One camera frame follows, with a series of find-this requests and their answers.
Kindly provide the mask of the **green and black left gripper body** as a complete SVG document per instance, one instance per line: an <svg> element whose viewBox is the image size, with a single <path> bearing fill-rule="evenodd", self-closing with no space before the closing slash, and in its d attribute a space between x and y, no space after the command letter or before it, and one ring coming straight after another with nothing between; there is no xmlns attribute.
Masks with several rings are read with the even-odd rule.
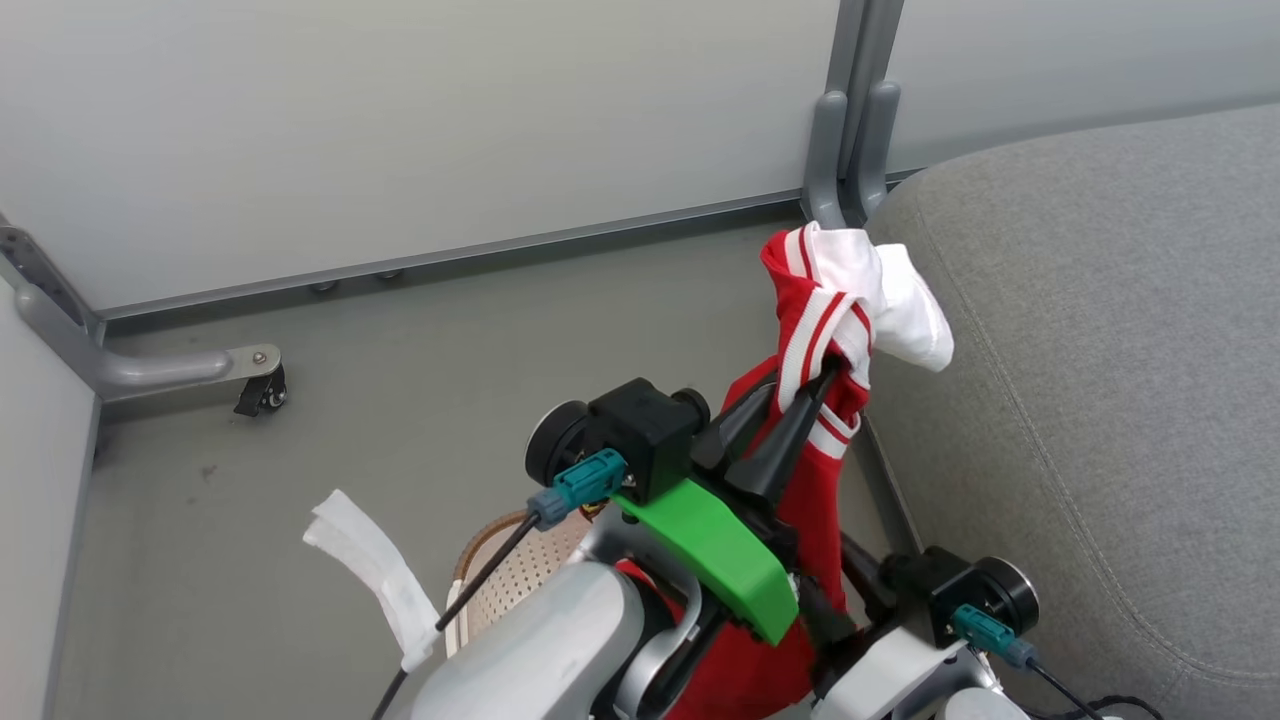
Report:
<svg viewBox="0 0 1280 720"><path fill-rule="evenodd" d="M650 578L692 597L696 582L759 642L778 646L799 618L797 593L774 552L737 514L739 506L718 478L689 460L658 459L644 445L611 443L625 461L634 488L648 480L654 495L641 502L620 488L612 503L620 510L622 560ZM663 491L658 480L666 480Z"/></svg>

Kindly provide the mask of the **red and white garment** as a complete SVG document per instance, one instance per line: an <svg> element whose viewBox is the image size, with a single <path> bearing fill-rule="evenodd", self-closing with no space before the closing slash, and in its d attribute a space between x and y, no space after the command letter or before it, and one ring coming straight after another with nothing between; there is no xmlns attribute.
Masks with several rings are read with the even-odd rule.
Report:
<svg viewBox="0 0 1280 720"><path fill-rule="evenodd" d="M938 372L951 360L954 338L901 245L876 247L864 231L823 231L810 223L774 234L762 263L776 290L778 348L732 383L724 401L733 404L776 375L781 396L771 401L765 421L772 429L827 357L844 360L778 506L780 519L797 533L801 575L842 611L838 479L869 398L872 352L879 348ZM801 623L774 646L724 626L664 720L765 720L812 693L815 660Z"/></svg>

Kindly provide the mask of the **grey partition leg with caster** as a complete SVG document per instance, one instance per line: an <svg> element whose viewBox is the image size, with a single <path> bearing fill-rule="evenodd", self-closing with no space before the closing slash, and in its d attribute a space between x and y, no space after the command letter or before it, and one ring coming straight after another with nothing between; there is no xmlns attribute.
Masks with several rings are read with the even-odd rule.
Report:
<svg viewBox="0 0 1280 720"><path fill-rule="evenodd" d="M41 288L22 281L18 316L105 404L160 393L241 383L233 413L274 413L289 398L282 351L274 345L204 350L166 356L129 356L95 343Z"/></svg>

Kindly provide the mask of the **grey partition corner post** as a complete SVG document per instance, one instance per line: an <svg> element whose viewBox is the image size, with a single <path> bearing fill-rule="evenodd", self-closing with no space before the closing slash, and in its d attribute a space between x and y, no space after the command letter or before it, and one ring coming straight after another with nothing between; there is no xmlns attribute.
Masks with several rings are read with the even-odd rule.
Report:
<svg viewBox="0 0 1280 720"><path fill-rule="evenodd" d="M26 229L0 211L0 275L42 290L91 340L100 343L102 323L52 259Z"/></svg>

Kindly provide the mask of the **cream perforated laundry basket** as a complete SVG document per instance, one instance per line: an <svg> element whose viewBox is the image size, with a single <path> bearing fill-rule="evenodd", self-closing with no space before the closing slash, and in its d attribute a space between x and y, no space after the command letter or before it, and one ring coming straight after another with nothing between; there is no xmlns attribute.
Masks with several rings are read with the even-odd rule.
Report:
<svg viewBox="0 0 1280 720"><path fill-rule="evenodd" d="M486 524L470 539L454 565L447 606L457 601L465 587L471 584L522 520L522 512L506 514ZM545 584L570 559L591 527L591 516L576 511L550 530L527 533L444 629L442 635L445 655L456 655L521 600Z"/></svg>

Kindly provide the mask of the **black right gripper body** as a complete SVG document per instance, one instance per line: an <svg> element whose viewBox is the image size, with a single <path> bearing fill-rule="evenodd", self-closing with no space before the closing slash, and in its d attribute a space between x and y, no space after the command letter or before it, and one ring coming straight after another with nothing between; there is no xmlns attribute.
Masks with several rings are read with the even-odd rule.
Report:
<svg viewBox="0 0 1280 720"><path fill-rule="evenodd" d="M860 598L869 623L856 624L849 611L828 602L814 582L803 583L800 610L815 655L809 671L815 693L831 692L859 662L869 660L882 641L905 629L896 582L910 566L940 552L938 546L927 546L916 552L892 552L878 559L849 533L838 538L840 570Z"/></svg>

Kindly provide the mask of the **grey partition bottom rail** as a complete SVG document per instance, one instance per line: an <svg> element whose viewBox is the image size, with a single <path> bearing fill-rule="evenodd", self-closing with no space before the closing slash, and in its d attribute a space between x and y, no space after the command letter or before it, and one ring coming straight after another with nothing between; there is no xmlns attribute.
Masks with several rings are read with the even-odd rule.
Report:
<svg viewBox="0 0 1280 720"><path fill-rule="evenodd" d="M348 291L349 282L355 283L357 292L392 290L402 275L407 275L410 283L422 283L470 272L489 272L504 265L522 266L630 245L666 242L682 234L750 225L774 215L787 219L800 213L800 190L786 190L634 219L108 307L99 311L99 315L106 323L173 324L179 316L188 318L201 313L264 313L303 302L325 302Z"/></svg>

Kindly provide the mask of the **grey fabric sofa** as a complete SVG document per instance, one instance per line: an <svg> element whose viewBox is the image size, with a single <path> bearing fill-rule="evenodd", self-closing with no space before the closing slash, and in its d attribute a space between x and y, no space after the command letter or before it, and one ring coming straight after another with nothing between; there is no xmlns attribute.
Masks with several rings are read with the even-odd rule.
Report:
<svg viewBox="0 0 1280 720"><path fill-rule="evenodd" d="M954 332L870 365L920 542L1020 568L1083 696L1280 720L1280 104L956 158L867 231Z"/></svg>

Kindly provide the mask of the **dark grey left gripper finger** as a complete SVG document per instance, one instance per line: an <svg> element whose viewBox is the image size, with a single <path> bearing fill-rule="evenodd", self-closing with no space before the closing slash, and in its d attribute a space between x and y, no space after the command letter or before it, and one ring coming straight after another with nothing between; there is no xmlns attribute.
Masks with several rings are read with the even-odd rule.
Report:
<svg viewBox="0 0 1280 720"><path fill-rule="evenodd" d="M776 383L760 383L700 432L691 447L692 466L704 474L726 474L751 447L769 418Z"/></svg>
<svg viewBox="0 0 1280 720"><path fill-rule="evenodd" d="M771 433L724 474L726 482L755 503L774 507L785 496L809 433L841 364L823 361L820 374L803 386Z"/></svg>

